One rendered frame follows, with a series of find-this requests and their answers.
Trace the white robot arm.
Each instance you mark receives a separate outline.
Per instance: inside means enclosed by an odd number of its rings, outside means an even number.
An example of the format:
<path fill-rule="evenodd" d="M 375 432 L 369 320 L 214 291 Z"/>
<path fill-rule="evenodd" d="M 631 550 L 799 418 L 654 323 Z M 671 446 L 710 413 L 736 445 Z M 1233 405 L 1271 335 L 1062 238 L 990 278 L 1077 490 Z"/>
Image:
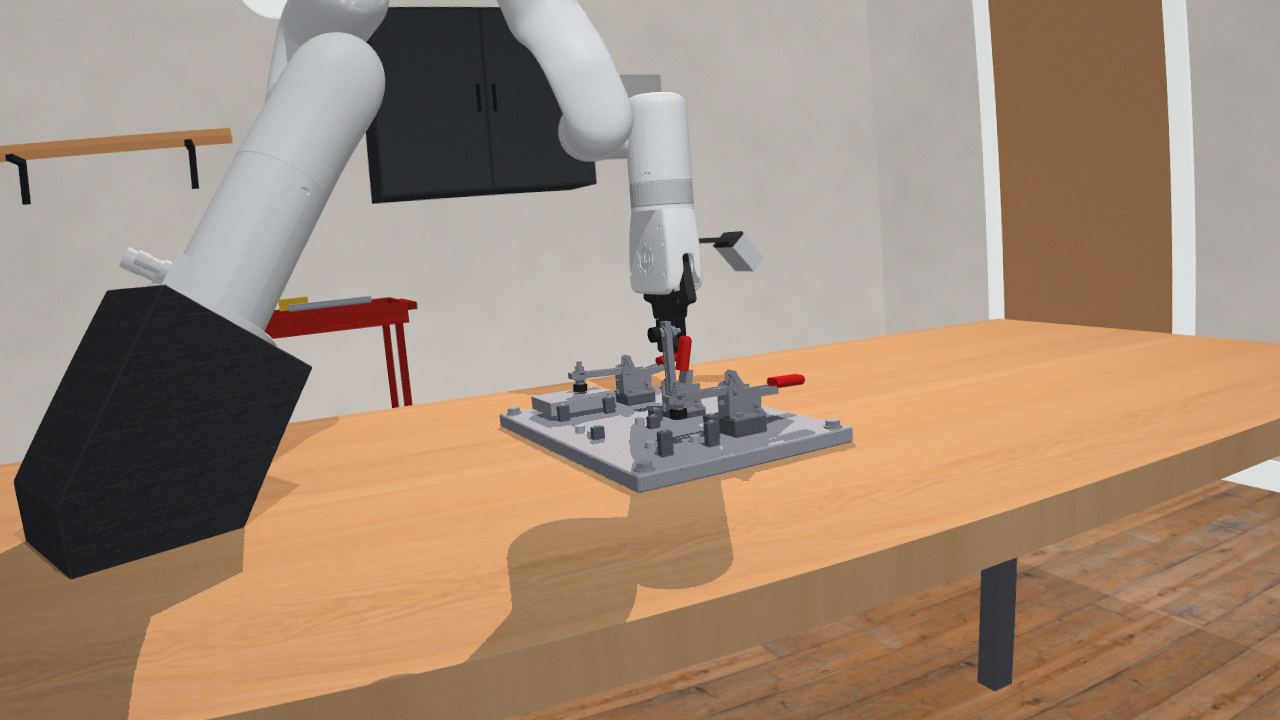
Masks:
<path fill-rule="evenodd" d="M 581 161 L 627 155 L 631 208 L 692 204 L 684 97 L 628 97 L 577 0 L 497 3 L 556 95 L 564 151 Z M 381 105 L 385 74 L 366 42 L 388 6 L 389 0 L 287 0 L 262 110 L 186 251 L 170 263 L 129 247 L 120 266 L 276 346 L 264 331 Z"/>

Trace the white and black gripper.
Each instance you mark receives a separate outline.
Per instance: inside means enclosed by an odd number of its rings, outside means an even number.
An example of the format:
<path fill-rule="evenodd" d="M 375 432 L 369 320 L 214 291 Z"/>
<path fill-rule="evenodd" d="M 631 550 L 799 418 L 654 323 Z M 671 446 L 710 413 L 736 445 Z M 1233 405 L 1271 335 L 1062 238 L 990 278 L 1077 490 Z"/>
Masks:
<path fill-rule="evenodd" d="M 652 304 L 657 327 L 671 322 L 681 329 L 673 337 L 675 352 L 678 338 L 686 336 L 687 307 L 696 302 L 695 291 L 701 287 L 701 252 L 692 208 L 694 204 L 631 208 L 631 288 Z"/>

